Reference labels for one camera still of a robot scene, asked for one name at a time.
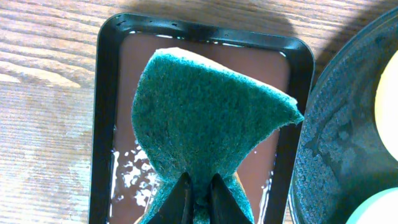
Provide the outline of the green scouring sponge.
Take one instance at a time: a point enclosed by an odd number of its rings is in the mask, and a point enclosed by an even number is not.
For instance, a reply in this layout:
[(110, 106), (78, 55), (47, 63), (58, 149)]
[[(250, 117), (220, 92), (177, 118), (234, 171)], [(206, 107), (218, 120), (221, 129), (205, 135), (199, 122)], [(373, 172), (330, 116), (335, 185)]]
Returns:
[(142, 223), (155, 217), (183, 173), (193, 183), (195, 223), (210, 221), (206, 195), (215, 174), (253, 220), (236, 171), (275, 130), (302, 120), (297, 100), (273, 86), (178, 47), (157, 49), (132, 102), (135, 137), (161, 181)]

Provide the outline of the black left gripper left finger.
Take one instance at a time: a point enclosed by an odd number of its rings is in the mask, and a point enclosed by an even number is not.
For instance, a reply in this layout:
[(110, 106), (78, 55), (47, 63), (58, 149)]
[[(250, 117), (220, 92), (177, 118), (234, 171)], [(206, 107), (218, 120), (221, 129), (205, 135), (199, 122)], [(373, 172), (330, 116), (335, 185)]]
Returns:
[(193, 224), (194, 193), (188, 172), (174, 185), (159, 211), (147, 224)]

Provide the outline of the light green plate front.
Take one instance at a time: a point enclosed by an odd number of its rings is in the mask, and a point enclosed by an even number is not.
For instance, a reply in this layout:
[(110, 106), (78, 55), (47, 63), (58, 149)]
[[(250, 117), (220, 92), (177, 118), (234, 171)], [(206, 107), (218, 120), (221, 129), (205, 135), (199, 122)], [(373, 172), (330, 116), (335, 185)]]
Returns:
[(397, 224), (397, 187), (366, 199), (351, 214), (346, 224)]

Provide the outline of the yellow plate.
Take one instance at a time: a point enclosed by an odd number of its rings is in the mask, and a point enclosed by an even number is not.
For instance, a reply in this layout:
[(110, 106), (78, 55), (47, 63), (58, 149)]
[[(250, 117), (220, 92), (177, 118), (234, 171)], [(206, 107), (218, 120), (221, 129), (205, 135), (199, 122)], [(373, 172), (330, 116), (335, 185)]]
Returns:
[(374, 115), (384, 147), (397, 160), (397, 52), (381, 74), (375, 95)]

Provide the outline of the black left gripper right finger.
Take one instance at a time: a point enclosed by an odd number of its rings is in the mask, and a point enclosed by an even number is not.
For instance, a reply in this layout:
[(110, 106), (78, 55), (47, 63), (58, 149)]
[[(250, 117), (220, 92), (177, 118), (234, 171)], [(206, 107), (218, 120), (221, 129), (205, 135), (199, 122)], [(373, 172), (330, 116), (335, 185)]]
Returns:
[(211, 224), (251, 224), (219, 174), (209, 184), (208, 201)]

